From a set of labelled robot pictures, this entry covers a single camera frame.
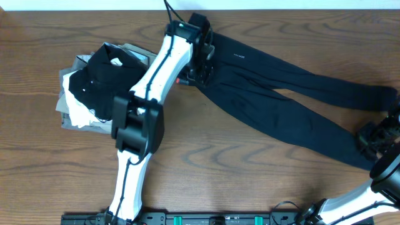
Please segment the black leggings with red waistband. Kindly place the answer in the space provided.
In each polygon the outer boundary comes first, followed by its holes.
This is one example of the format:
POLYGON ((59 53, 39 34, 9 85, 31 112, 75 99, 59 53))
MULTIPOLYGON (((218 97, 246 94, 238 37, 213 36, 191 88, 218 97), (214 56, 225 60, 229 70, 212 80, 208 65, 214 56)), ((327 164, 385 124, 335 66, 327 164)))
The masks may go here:
POLYGON ((252 128, 342 163, 370 170, 373 159, 358 150, 354 135, 299 102, 278 93, 288 89, 342 108, 387 111, 398 92, 393 87, 357 84, 321 76, 239 41, 214 34, 215 52, 206 87, 185 74, 179 84, 197 87, 214 104, 252 128))

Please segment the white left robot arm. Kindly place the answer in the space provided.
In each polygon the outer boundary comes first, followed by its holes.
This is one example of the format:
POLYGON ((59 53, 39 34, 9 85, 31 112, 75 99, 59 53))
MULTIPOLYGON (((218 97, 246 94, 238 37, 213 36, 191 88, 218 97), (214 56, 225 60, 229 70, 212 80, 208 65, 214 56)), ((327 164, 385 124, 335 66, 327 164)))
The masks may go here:
POLYGON ((213 30, 206 16, 171 21, 162 47, 145 75, 114 98, 111 136, 116 142, 118 174, 105 224, 132 224, 142 208, 146 167, 164 136, 163 104, 178 77, 206 87, 213 75, 213 30))

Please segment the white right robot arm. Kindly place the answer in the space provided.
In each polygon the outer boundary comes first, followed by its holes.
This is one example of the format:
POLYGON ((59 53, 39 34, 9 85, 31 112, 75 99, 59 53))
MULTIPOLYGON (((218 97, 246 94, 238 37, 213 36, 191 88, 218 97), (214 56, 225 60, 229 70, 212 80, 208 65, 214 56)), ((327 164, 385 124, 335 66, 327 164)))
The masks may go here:
POLYGON ((399 211, 399 100, 379 123, 357 133, 359 149, 374 160, 370 179, 345 195, 323 199, 299 214, 295 224, 356 224, 399 211))

